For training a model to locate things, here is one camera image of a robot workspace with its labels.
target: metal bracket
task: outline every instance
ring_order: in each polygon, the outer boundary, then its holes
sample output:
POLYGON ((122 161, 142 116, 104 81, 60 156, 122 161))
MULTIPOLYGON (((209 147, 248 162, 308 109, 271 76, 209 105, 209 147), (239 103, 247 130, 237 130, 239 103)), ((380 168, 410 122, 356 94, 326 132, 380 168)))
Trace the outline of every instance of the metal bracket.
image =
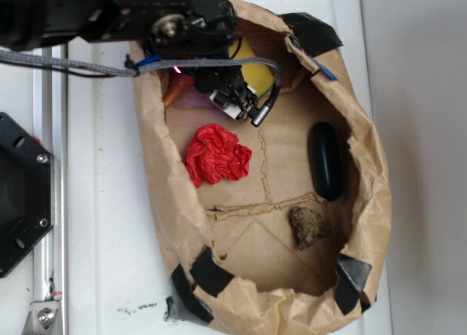
POLYGON ((52 228, 53 157, 0 112, 0 277, 52 228))
POLYGON ((33 302, 22 335, 62 334, 62 317, 60 301, 33 302))

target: orange object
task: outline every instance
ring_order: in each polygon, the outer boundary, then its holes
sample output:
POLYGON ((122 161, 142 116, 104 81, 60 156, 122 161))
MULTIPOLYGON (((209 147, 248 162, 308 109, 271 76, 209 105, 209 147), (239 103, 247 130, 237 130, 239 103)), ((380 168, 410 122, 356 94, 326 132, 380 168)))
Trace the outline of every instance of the orange object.
POLYGON ((162 98, 163 105, 166 109, 170 107, 183 92, 191 87, 193 83, 194 80, 191 76, 179 74, 175 71, 171 72, 169 88, 162 98))

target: black mount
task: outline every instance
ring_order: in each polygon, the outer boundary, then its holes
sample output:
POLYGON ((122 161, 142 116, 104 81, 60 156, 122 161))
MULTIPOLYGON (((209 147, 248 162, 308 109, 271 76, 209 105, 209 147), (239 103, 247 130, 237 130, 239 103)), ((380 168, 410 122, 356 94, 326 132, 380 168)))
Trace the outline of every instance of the black mount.
POLYGON ((52 228, 52 156, 0 112, 0 278, 52 228))

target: brown rock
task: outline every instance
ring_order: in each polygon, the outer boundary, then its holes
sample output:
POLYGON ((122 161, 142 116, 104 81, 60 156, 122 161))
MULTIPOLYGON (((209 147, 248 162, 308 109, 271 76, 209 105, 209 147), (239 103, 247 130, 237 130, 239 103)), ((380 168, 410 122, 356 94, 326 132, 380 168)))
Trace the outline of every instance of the brown rock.
POLYGON ((290 225, 300 251, 331 234, 331 224, 308 207, 292 208, 290 225))

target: white surface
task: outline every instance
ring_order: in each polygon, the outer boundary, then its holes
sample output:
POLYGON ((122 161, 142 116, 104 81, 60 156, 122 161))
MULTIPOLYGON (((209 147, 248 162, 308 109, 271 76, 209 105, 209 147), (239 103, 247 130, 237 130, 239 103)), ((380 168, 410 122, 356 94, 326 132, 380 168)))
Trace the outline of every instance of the white surface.
POLYGON ((363 0, 395 335, 467 332, 467 0, 363 0))
MULTIPOLYGON (((346 44, 356 92, 371 111, 358 0, 251 1, 276 12, 310 12, 334 25, 346 44)), ((126 43, 77 41, 70 58, 121 66, 127 52, 126 43)), ((69 290, 71 335, 216 334, 163 320, 170 292, 148 204, 130 79, 70 79, 69 290)), ((339 334, 391 334, 386 275, 377 305, 339 334)))
MULTIPOLYGON (((27 132, 32 132, 33 72, 0 64, 0 111, 6 112, 27 132)), ((0 279, 0 334, 21 334, 33 301, 32 254, 0 279)))

